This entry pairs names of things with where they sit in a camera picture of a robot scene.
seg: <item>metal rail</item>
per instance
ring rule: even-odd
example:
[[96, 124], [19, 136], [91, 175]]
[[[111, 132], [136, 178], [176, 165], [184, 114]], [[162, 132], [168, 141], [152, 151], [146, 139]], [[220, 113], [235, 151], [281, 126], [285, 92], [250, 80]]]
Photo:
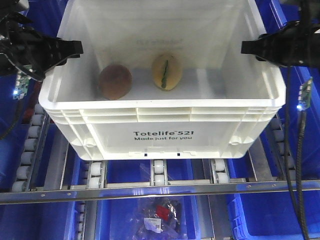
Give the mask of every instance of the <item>metal rail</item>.
[[37, 179], [38, 171], [39, 171], [39, 167], [42, 159], [42, 153], [45, 147], [46, 137], [47, 137], [47, 133], [50, 125], [50, 120], [51, 118], [45, 112], [43, 122], [41, 125], [40, 136], [38, 138], [37, 146], [34, 151], [34, 156], [33, 156], [34, 160], [32, 161], [31, 168], [30, 168], [31, 169], [30, 177], [26, 181], [25, 191], [30, 191], [34, 187], [35, 181]]
[[[302, 182], [302, 186], [304, 191], [320, 190], [320, 180], [305, 180]], [[161, 196], [269, 193], [287, 191], [288, 186], [286, 181], [70, 189], [51, 191], [4, 192], [0, 194], [0, 204], [92, 201]]]

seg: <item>plastic bag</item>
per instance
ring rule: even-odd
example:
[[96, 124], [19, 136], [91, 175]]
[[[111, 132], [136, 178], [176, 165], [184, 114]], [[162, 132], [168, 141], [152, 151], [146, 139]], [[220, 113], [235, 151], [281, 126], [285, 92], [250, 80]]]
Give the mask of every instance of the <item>plastic bag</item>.
[[181, 239], [181, 203], [168, 197], [141, 198], [131, 218], [128, 240]]

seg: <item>white roller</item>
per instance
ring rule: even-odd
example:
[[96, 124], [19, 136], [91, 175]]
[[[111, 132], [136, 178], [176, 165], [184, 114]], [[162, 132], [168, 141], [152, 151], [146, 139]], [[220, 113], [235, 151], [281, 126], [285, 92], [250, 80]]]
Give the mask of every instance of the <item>white roller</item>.
[[162, 174], [154, 175], [154, 184], [156, 186], [165, 185], [165, 176]]
[[154, 160], [154, 173], [163, 174], [165, 171], [165, 164], [163, 160]]
[[296, 171], [295, 170], [289, 170], [290, 180], [295, 181], [296, 180]]
[[288, 165], [289, 165], [289, 168], [292, 169], [295, 167], [295, 160], [292, 156], [288, 156]]
[[285, 155], [285, 143], [284, 142], [278, 142], [278, 149], [281, 156]]
[[30, 167], [29, 166], [20, 166], [16, 170], [16, 177], [18, 179], [27, 179], [29, 176]]
[[35, 114], [31, 118], [31, 123], [33, 126], [41, 126], [44, 121], [44, 116], [42, 114]]
[[92, 177], [89, 180], [89, 189], [98, 189], [100, 187], [100, 177]]
[[85, 212], [85, 204], [78, 204], [78, 205], [76, 205], [75, 209], [76, 209], [79, 213], [84, 213], [84, 212]]
[[44, 111], [44, 108], [39, 103], [37, 103], [36, 105], [34, 105], [34, 113], [35, 114], [44, 114], [45, 111]]
[[84, 226], [84, 224], [82, 222], [79, 222], [78, 224], [78, 232], [82, 232], [82, 227]]
[[283, 142], [285, 140], [285, 134], [282, 130], [273, 130], [273, 135], [277, 142]]
[[37, 139], [36, 138], [28, 138], [24, 142], [24, 150], [26, 151], [34, 151], [36, 149]]
[[100, 176], [101, 175], [101, 162], [94, 162], [90, 167], [91, 176]]
[[36, 139], [39, 137], [41, 131], [40, 126], [31, 126], [28, 130], [28, 138]]
[[217, 158], [214, 160], [214, 167], [216, 171], [224, 171], [226, 169], [226, 163], [224, 159]]
[[219, 184], [228, 184], [229, 176], [225, 172], [217, 172], [217, 180]]
[[278, 118], [274, 117], [270, 121], [270, 126], [271, 126], [272, 130], [280, 129], [281, 128], [281, 121]]
[[82, 232], [79, 232], [78, 235], [77, 235], [77, 240], [82, 240]]
[[11, 191], [13, 193], [20, 193], [26, 189], [27, 182], [26, 181], [15, 181], [12, 185]]
[[82, 223], [85, 220], [85, 214], [84, 213], [80, 213], [78, 216], [78, 222]]
[[31, 164], [34, 156], [33, 151], [25, 151], [21, 154], [21, 164]]

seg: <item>blue storage bin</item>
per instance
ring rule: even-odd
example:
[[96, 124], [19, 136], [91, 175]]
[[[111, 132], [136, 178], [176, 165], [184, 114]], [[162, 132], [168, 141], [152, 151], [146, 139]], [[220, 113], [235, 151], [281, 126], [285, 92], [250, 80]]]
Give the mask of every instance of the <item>blue storage bin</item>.
[[3, 205], [0, 208], [0, 239], [71, 240], [75, 202]]
[[[150, 169], [149, 161], [145, 160], [122, 160], [108, 162], [108, 181], [143, 182], [148, 181], [140, 164]], [[173, 180], [191, 180], [191, 161], [187, 160], [167, 160], [168, 175]], [[179, 197], [181, 202], [181, 239], [199, 240], [201, 237], [197, 214], [196, 198], [194, 196]], [[116, 199], [98, 201], [95, 240], [125, 240], [126, 233], [131, 230], [132, 217], [137, 211], [139, 199]]]
[[[82, 160], [75, 152], [74, 149], [71, 147], [68, 150], [68, 157], [71, 161], [68, 161], [69, 165], [67, 164], [66, 168], [71, 168], [72, 171], [70, 173], [71, 176], [65, 175], [64, 181], [65, 184], [68, 185], [81, 185], [86, 184], [87, 180], [84, 179], [84, 172], [87, 171], [86, 162]], [[70, 205], [68, 206], [67, 211], [69, 212], [69, 215], [67, 216], [67, 221], [65, 223], [65, 231], [64, 231], [64, 237], [62, 239], [64, 240], [76, 240], [78, 239], [78, 229], [79, 229], [79, 216], [81, 212], [79, 211], [80, 204], [83, 202], [81, 201], [72, 201]]]
[[227, 166], [229, 170], [229, 175], [231, 178], [248, 178], [248, 162], [249, 154], [246, 153], [241, 158], [229, 158], [227, 161]]
[[[14, 100], [12, 97], [15, 81], [16, 77], [13, 75], [0, 77], [0, 134], [8, 129], [15, 116], [17, 100]], [[24, 147], [27, 131], [26, 126], [21, 125], [20, 117], [8, 135], [0, 140], [0, 189], [9, 188], [12, 183], [13, 174], [20, 160], [19, 154], [21, 154]]]
[[[288, 192], [231, 194], [227, 197], [236, 240], [303, 240]], [[320, 237], [320, 192], [304, 192], [310, 238]]]
[[68, 0], [29, 0], [27, 17], [37, 31], [56, 37]]

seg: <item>red label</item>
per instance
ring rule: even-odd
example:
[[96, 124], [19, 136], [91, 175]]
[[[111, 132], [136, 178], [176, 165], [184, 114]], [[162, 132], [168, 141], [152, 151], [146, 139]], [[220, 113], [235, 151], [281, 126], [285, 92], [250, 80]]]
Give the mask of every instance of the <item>red label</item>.
[[163, 206], [157, 205], [155, 213], [159, 216], [159, 218], [161, 218], [161, 219], [163, 219], [165, 221], [168, 221], [169, 209], [167, 209], [167, 208], [165, 208]]

